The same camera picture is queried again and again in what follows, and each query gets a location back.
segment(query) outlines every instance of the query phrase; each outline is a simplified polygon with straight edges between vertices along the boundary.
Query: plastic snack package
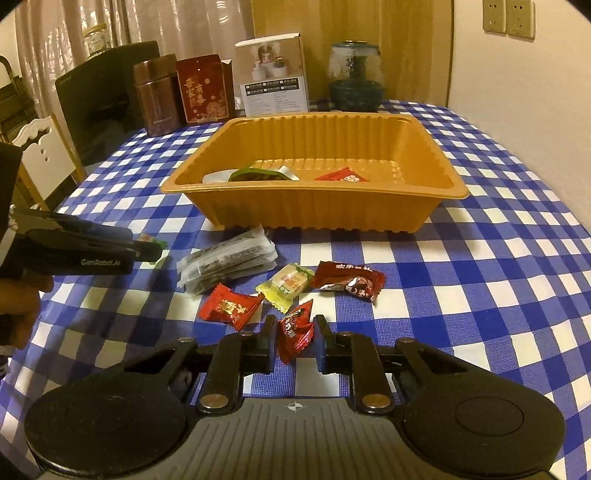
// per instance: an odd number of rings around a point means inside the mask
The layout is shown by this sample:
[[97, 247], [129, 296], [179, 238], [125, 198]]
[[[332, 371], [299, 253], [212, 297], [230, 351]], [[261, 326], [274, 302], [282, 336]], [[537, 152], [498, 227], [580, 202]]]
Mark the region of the plastic snack package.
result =
[[265, 235], [261, 226], [221, 242], [213, 247], [187, 255], [177, 263], [180, 274], [178, 286], [189, 280], [214, 274], [259, 255], [275, 250], [275, 244]]
[[211, 288], [215, 287], [221, 281], [234, 280], [236, 278], [249, 277], [252, 275], [258, 275], [260, 273], [268, 272], [273, 270], [277, 266], [277, 262], [274, 260], [256, 267], [245, 268], [244, 270], [237, 270], [235, 272], [226, 274], [223, 278], [218, 276], [200, 278], [198, 280], [191, 280], [184, 285], [184, 291], [191, 295], [198, 295], [204, 293]]
[[357, 175], [349, 167], [345, 167], [342, 170], [327, 173], [326, 175], [322, 175], [321, 177], [318, 177], [315, 180], [368, 181], [361, 175]]
[[310, 320], [312, 302], [310, 300], [298, 305], [279, 322], [277, 353], [286, 365], [306, 348], [314, 336], [314, 326]]
[[245, 181], [246, 179], [239, 179], [237, 180], [236, 178], [232, 178], [232, 180], [230, 180], [230, 178], [233, 176], [234, 173], [236, 172], [245, 172], [247, 170], [259, 170], [260, 172], [264, 172], [264, 174], [266, 175], [273, 175], [270, 172], [279, 172], [279, 176], [282, 178], [273, 178], [273, 179], [259, 179], [259, 178], [251, 178], [248, 180], [299, 180], [299, 178], [288, 168], [288, 167], [280, 167], [280, 168], [269, 168], [268, 170], [265, 168], [242, 168], [241, 170], [238, 170], [236, 168], [232, 168], [230, 170], [221, 170], [221, 171], [215, 171], [213, 173], [208, 173], [207, 175], [203, 176], [203, 179], [201, 180], [201, 183], [224, 183], [227, 181]]
[[295, 263], [283, 267], [266, 282], [256, 287], [275, 308], [287, 313], [294, 299], [308, 286], [314, 272]]
[[190, 275], [183, 275], [181, 272], [180, 280], [178, 282], [178, 286], [182, 287], [183, 285], [187, 285], [188, 283], [194, 281], [206, 281], [217, 278], [217, 282], [223, 281], [227, 278], [239, 278], [239, 277], [246, 277], [247, 275], [254, 275], [253, 273], [249, 273], [249, 269], [256, 270], [257, 273], [261, 273], [261, 271], [255, 267], [259, 267], [260, 265], [268, 265], [269, 263], [273, 262], [277, 259], [277, 252], [275, 251], [275, 246], [272, 245], [270, 247], [270, 252], [263, 252], [261, 255], [257, 255], [255, 258], [251, 258], [250, 260], [246, 260], [245, 262], [239, 263], [237, 265], [233, 265], [228, 268], [224, 268], [222, 270], [217, 270], [215, 272], [209, 272], [205, 275], [200, 275], [196, 272], [193, 272]]
[[239, 332], [255, 313], [262, 299], [263, 295], [252, 297], [234, 293], [220, 283], [199, 309], [199, 316], [204, 320], [231, 323]]
[[347, 291], [360, 299], [372, 300], [386, 282], [386, 275], [365, 265], [320, 262], [311, 286], [324, 291]]
[[299, 180], [287, 167], [241, 168], [230, 175], [228, 181]]

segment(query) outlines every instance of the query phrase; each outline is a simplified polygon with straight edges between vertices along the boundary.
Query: wall socket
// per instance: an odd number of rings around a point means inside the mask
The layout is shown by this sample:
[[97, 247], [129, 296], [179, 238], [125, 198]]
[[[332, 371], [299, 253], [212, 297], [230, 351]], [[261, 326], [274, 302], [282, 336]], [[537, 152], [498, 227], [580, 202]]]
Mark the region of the wall socket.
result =
[[509, 35], [535, 38], [535, 3], [533, 0], [506, 0], [506, 29]]
[[505, 0], [482, 0], [482, 29], [505, 33]]

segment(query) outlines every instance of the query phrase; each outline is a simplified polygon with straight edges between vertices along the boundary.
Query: candy wrapper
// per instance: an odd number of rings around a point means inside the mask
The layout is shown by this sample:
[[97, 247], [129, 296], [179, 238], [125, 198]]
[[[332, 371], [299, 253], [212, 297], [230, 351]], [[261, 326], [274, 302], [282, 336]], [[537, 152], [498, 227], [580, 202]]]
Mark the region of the candy wrapper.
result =
[[343, 170], [327, 173], [326, 175], [322, 175], [315, 180], [367, 181], [361, 175], [357, 175], [349, 167], [345, 167]]
[[[253, 174], [248, 178], [242, 177], [243, 173]], [[299, 178], [287, 167], [280, 168], [243, 168], [238, 170], [220, 170], [203, 176], [201, 183], [223, 183], [227, 181], [253, 181], [253, 180], [299, 180]]]
[[199, 316], [204, 320], [231, 323], [239, 332], [255, 313], [262, 299], [263, 295], [251, 297], [234, 293], [220, 283], [199, 309]]
[[312, 270], [290, 263], [255, 290], [262, 293], [281, 313], [287, 313], [294, 299], [308, 286], [313, 276]]
[[311, 286], [325, 291], [348, 291], [360, 299], [372, 300], [386, 282], [386, 275], [364, 265], [320, 262]]
[[[165, 242], [164, 240], [158, 240], [156, 237], [148, 235], [147, 233], [141, 233], [138, 237], [138, 242], [152, 242], [153, 244], [160, 245], [162, 250], [166, 250], [168, 247], [168, 242]], [[150, 262], [150, 265], [155, 265], [156, 263], [158, 262]]]
[[279, 322], [277, 353], [286, 365], [312, 340], [314, 327], [310, 320], [312, 300], [299, 305]]

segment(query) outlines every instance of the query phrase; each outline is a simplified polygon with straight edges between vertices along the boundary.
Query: metal screw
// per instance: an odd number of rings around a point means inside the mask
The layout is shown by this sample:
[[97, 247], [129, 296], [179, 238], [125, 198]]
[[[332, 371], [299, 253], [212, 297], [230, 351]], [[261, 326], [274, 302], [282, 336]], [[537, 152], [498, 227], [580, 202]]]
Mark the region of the metal screw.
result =
[[219, 393], [211, 393], [201, 398], [200, 402], [205, 408], [222, 408], [228, 404], [228, 398]]
[[386, 395], [381, 393], [372, 393], [364, 396], [361, 399], [361, 403], [367, 408], [386, 408], [389, 407], [392, 402]]

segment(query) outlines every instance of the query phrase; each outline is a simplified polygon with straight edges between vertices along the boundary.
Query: chair back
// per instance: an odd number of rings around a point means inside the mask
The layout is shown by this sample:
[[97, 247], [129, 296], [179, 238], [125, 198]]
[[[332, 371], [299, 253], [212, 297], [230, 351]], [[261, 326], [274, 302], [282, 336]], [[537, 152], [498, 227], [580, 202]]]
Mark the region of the chair back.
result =
[[51, 116], [26, 124], [12, 143], [24, 150], [22, 165], [44, 200], [76, 169]]
[[0, 142], [10, 143], [23, 125], [37, 118], [37, 113], [22, 78], [13, 74], [6, 57], [0, 55], [0, 64], [10, 80], [0, 88]]

